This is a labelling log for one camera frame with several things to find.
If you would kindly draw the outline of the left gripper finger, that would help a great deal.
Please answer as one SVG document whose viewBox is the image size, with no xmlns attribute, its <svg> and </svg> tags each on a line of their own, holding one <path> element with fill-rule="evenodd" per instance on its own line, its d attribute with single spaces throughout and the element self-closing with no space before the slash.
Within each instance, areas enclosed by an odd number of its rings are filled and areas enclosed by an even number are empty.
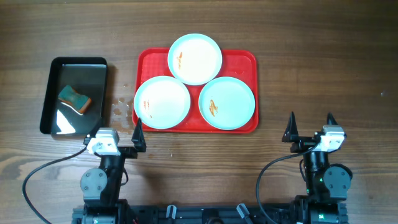
<svg viewBox="0 0 398 224">
<path fill-rule="evenodd" d="M 131 141 L 134 144 L 134 148 L 137 152 L 146 152 L 147 146 L 142 129 L 142 120 L 140 118 L 137 120 Z"/>
<path fill-rule="evenodd" d="M 97 120 L 97 122 L 96 122 L 95 125 L 93 126 L 91 132 L 92 132 L 92 133 L 97 133 L 98 130 L 99 130 L 99 128 L 102 127 L 102 125 L 103 125 L 103 119 L 101 118 L 101 119 Z"/>
</svg>

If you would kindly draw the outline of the white plate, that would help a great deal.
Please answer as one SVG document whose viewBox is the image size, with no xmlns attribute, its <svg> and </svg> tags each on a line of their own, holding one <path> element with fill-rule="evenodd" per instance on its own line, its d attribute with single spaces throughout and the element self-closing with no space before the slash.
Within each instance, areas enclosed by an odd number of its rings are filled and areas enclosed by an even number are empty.
<svg viewBox="0 0 398 224">
<path fill-rule="evenodd" d="M 186 34 L 169 48 L 171 74 L 186 85 L 204 85 L 220 72 L 223 56 L 218 44 L 204 34 Z"/>
<path fill-rule="evenodd" d="M 187 87 L 169 76 L 145 81 L 136 91 L 134 111 L 142 123 L 153 129 L 169 129 L 187 116 L 191 97 Z"/>
<path fill-rule="evenodd" d="M 233 77 L 208 82 L 198 97 L 203 119 L 212 127 L 234 130 L 243 127 L 256 109 L 254 93 L 247 84 Z"/>
</svg>

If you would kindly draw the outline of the green orange sponge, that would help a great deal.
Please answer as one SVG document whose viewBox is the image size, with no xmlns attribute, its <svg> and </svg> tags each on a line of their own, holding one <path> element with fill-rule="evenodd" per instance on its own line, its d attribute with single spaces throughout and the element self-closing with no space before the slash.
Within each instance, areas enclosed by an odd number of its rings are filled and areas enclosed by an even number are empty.
<svg viewBox="0 0 398 224">
<path fill-rule="evenodd" d="M 58 99 L 74 109 L 79 114 L 84 114 L 91 105 L 92 99 L 86 95 L 81 95 L 70 85 L 66 85 L 58 94 Z"/>
</svg>

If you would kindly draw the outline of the white plate top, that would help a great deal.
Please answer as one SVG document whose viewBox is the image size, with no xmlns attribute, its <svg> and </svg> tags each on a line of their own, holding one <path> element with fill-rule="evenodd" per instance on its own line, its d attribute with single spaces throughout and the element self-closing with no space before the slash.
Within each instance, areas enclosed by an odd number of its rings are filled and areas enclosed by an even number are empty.
<svg viewBox="0 0 398 224">
<path fill-rule="evenodd" d="M 218 44 L 204 34 L 186 34 L 169 48 L 171 74 L 186 85 L 204 85 L 220 72 L 223 56 Z"/>
</svg>

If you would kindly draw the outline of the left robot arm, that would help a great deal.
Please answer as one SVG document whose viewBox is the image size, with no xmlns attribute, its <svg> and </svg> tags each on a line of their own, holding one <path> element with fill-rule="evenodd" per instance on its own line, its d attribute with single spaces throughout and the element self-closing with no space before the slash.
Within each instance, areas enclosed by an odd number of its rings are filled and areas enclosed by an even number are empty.
<svg viewBox="0 0 398 224">
<path fill-rule="evenodd" d="M 136 159 L 146 152 L 142 121 L 137 121 L 131 139 L 133 146 L 118 146 L 119 135 L 113 128 L 99 128 L 85 139 L 90 154 L 100 157 L 97 168 L 86 171 L 80 180 L 84 206 L 74 209 L 73 223 L 137 223 L 137 216 L 126 199 L 120 199 L 122 178 L 127 174 L 126 159 Z"/>
</svg>

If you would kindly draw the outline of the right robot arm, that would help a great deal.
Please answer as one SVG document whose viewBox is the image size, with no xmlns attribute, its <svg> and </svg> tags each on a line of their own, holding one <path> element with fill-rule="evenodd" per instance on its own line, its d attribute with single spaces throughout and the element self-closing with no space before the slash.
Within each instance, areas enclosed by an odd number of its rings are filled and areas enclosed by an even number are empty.
<svg viewBox="0 0 398 224">
<path fill-rule="evenodd" d="M 328 159 L 345 139 L 345 131 L 331 113 L 327 115 L 326 125 L 312 137 L 300 136 L 295 115 L 290 115 L 282 142 L 290 142 L 290 151 L 303 157 L 300 168 L 307 188 L 306 195 L 298 195 L 290 203 L 291 223 L 348 223 L 344 201 L 353 173 L 343 164 L 330 164 Z"/>
</svg>

